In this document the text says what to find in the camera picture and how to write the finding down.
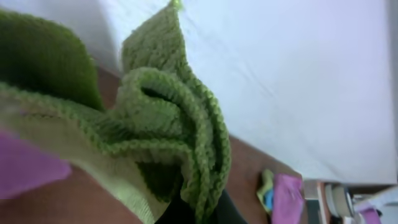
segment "light green cloth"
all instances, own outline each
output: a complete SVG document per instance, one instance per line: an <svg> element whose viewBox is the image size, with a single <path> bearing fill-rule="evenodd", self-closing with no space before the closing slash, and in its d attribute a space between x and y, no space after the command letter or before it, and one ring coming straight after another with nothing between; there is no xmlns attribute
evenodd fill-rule
<svg viewBox="0 0 398 224"><path fill-rule="evenodd" d="M175 4L123 45L124 77L106 111L80 40L50 21L0 12L0 99L8 128L80 166L144 223L175 194L206 223L231 165L217 100L192 73Z"/></svg>
<svg viewBox="0 0 398 224"><path fill-rule="evenodd" d="M260 200L262 206L264 207L264 209L266 210L266 212L270 213L271 208L269 208L266 205L266 203L264 201L264 196L268 191L270 191L274 188L274 173L269 169L262 171L261 180L262 180L262 186L257 191L257 197L259 198L259 200Z"/></svg>

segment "pink object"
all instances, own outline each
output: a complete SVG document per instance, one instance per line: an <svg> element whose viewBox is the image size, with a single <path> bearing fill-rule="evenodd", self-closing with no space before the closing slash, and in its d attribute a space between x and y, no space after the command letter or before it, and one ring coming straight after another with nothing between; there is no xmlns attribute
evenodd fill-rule
<svg viewBox="0 0 398 224"><path fill-rule="evenodd" d="M40 152L10 134L0 132L0 199L64 179L71 172L66 161Z"/></svg>
<svg viewBox="0 0 398 224"><path fill-rule="evenodd" d="M366 224L381 224L379 214L374 208L367 209L361 212L363 219Z"/></svg>
<svg viewBox="0 0 398 224"><path fill-rule="evenodd" d="M304 204L302 184L301 179L286 174L275 176L272 224L300 223Z"/></svg>

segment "white surface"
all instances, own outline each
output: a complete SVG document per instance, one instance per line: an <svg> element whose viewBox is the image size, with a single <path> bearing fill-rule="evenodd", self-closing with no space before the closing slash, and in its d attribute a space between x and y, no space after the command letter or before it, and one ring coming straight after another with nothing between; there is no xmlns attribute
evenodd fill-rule
<svg viewBox="0 0 398 224"><path fill-rule="evenodd" d="M383 213L382 224L396 224L398 220L398 205L385 206L380 209Z"/></svg>
<svg viewBox="0 0 398 224"><path fill-rule="evenodd" d="M121 42L167 0L0 0L71 27L116 70ZM186 0L190 65L231 133L307 178L396 182L380 0Z"/></svg>

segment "wooden floor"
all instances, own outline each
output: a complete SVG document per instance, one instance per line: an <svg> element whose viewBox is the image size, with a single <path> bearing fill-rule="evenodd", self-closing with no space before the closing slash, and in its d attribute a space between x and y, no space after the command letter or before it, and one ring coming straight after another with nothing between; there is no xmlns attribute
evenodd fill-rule
<svg viewBox="0 0 398 224"><path fill-rule="evenodd" d="M119 80L99 73L99 88L106 106L114 103ZM292 169L231 137L233 163L227 191L248 223L268 223L256 196L264 169L300 176ZM12 224L98 224L140 223L121 203L105 192L80 169L73 175L0 205L0 223Z"/></svg>

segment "yellow-green object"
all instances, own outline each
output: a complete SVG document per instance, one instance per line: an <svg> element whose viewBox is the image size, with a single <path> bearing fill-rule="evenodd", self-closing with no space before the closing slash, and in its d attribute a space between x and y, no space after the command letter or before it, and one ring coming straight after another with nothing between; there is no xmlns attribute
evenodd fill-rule
<svg viewBox="0 0 398 224"><path fill-rule="evenodd" d="M262 179L262 186L257 191L257 197L259 198L266 212L270 213L271 209L266 206L266 203L264 201L264 196L269 190L272 190L274 188L274 173L266 169L262 171L261 179Z"/></svg>
<svg viewBox="0 0 398 224"><path fill-rule="evenodd" d="M124 76L106 111L84 45L67 28L0 11L5 125L91 174L143 223L175 194L208 223L231 165L218 102L188 65L175 1L123 43Z"/></svg>

